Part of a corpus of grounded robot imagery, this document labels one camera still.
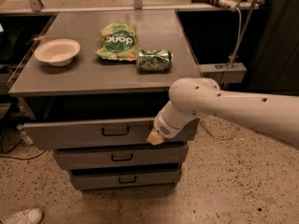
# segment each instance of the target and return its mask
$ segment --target floor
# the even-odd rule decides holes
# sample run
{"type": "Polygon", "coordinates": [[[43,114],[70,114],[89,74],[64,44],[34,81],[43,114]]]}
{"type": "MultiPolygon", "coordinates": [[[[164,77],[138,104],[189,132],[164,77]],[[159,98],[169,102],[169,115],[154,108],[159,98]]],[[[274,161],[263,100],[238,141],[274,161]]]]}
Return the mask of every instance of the floor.
{"type": "MultiPolygon", "coordinates": [[[[3,136],[6,150],[20,140],[14,127],[3,136]]],[[[189,146],[176,187],[82,192],[73,188],[51,151],[30,161],[1,158],[0,215],[40,207],[42,224],[298,223],[297,149],[213,116],[201,119],[189,146]]],[[[21,143],[9,156],[41,152],[21,143]]]]}

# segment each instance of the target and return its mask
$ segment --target white shoe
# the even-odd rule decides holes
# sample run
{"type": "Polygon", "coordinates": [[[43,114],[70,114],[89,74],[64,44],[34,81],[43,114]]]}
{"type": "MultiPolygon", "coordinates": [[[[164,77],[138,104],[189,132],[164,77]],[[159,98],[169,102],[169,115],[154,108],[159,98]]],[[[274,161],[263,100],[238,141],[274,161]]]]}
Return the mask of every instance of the white shoe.
{"type": "Polygon", "coordinates": [[[3,224],[38,224],[43,218],[43,212],[39,208],[27,209],[10,216],[0,217],[3,224]]]}

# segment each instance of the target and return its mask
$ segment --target green soda can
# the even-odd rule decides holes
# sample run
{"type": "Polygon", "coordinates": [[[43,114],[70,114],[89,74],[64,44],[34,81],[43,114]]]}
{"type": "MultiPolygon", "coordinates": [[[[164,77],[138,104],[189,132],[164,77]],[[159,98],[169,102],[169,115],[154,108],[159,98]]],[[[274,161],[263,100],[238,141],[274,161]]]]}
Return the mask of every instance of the green soda can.
{"type": "Polygon", "coordinates": [[[140,50],[136,68],[139,71],[165,71],[172,65],[172,53],[164,49],[140,50]]]}

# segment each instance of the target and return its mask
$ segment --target black drawer handle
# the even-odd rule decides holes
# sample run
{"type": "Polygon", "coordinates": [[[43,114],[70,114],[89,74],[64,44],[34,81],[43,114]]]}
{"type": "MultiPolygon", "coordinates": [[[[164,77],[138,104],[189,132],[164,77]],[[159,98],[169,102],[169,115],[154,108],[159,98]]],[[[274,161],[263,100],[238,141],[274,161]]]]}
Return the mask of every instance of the black drawer handle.
{"type": "Polygon", "coordinates": [[[127,184],[127,183],[135,183],[137,181],[137,177],[135,176],[132,181],[121,181],[121,178],[119,177],[119,183],[120,184],[127,184]]]}
{"type": "Polygon", "coordinates": [[[105,131],[105,128],[102,128],[103,136],[123,136],[123,135],[127,135],[129,132],[130,132],[130,127],[127,127],[123,133],[108,133],[108,131],[105,131]]]}
{"type": "Polygon", "coordinates": [[[130,157],[129,158],[126,158],[126,159],[117,159],[114,157],[114,154],[111,155],[111,160],[112,161],[131,161],[133,158],[133,153],[131,153],[130,157]]]}

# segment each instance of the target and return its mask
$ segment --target gray drawer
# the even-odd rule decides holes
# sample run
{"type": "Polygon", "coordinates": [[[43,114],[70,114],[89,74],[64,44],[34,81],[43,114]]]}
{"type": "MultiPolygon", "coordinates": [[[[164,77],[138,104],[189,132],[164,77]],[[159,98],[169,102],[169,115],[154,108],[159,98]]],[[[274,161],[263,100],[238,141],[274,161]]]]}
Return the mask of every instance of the gray drawer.
{"type": "Polygon", "coordinates": [[[148,144],[128,147],[55,150],[53,157],[62,169],[76,170],[155,163],[183,163],[187,152],[187,144],[164,144],[158,147],[148,144]]]}
{"type": "MultiPolygon", "coordinates": [[[[24,129],[40,149],[145,144],[153,118],[25,123],[24,129]]],[[[192,121],[169,142],[193,140],[192,121]]]]}
{"type": "Polygon", "coordinates": [[[74,175],[70,173],[75,189],[111,189],[155,184],[177,184],[181,169],[161,169],[147,172],[74,175]]]}

